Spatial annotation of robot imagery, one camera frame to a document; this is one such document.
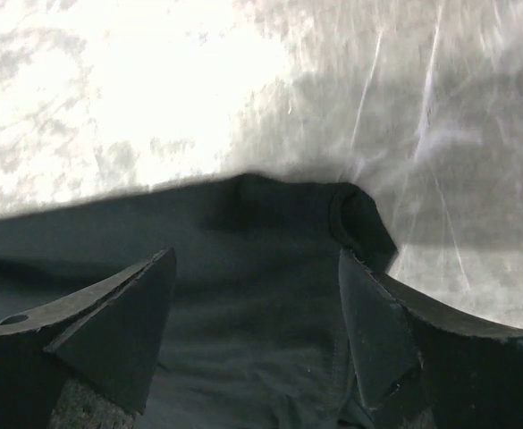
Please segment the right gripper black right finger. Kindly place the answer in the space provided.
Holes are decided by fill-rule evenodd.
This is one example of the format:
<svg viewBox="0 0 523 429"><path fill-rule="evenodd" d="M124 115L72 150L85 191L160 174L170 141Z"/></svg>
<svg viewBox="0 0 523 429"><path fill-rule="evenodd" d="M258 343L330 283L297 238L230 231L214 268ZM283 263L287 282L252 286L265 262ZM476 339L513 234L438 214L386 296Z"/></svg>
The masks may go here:
<svg viewBox="0 0 523 429"><path fill-rule="evenodd" d="M339 261L359 396L375 428L523 428L523 330Z"/></svg>

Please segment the black floral print t shirt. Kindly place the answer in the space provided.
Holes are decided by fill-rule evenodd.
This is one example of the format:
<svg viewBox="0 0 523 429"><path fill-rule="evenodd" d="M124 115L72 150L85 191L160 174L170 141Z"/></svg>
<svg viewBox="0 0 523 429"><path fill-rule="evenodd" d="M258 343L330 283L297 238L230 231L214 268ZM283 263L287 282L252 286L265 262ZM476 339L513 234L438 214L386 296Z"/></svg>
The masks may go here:
<svg viewBox="0 0 523 429"><path fill-rule="evenodd" d="M396 247L352 184L257 175L0 221L0 316L151 257L177 281L140 428L364 428L338 284Z"/></svg>

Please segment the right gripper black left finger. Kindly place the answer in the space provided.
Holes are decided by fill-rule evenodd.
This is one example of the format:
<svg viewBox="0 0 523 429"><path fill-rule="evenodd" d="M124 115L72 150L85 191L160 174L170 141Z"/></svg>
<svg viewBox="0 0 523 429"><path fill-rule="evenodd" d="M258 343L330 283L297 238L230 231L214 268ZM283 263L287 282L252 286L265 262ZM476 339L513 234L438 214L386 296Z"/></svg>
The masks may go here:
<svg viewBox="0 0 523 429"><path fill-rule="evenodd" d="M131 428L176 278L172 250L0 322L0 428Z"/></svg>

